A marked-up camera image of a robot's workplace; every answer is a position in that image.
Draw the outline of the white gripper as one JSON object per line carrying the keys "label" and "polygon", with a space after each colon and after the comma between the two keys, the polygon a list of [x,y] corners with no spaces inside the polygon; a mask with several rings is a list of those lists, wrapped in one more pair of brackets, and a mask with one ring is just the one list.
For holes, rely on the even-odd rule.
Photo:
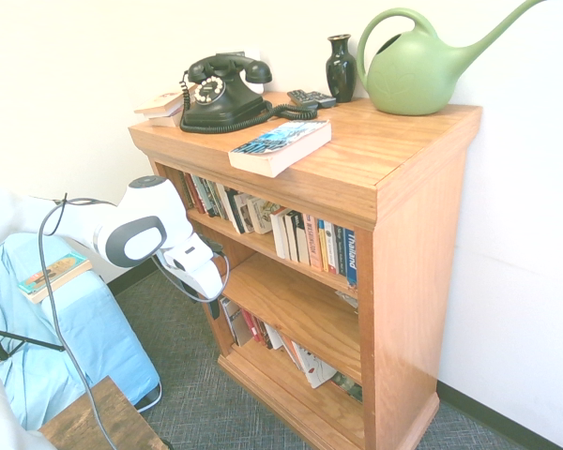
{"label": "white gripper", "polygon": [[211,318],[220,316],[217,298],[222,292],[220,272],[213,262],[213,250],[193,233],[186,241],[161,251],[161,262],[166,271],[182,282],[182,288],[192,301],[199,301],[201,294],[208,303]]}

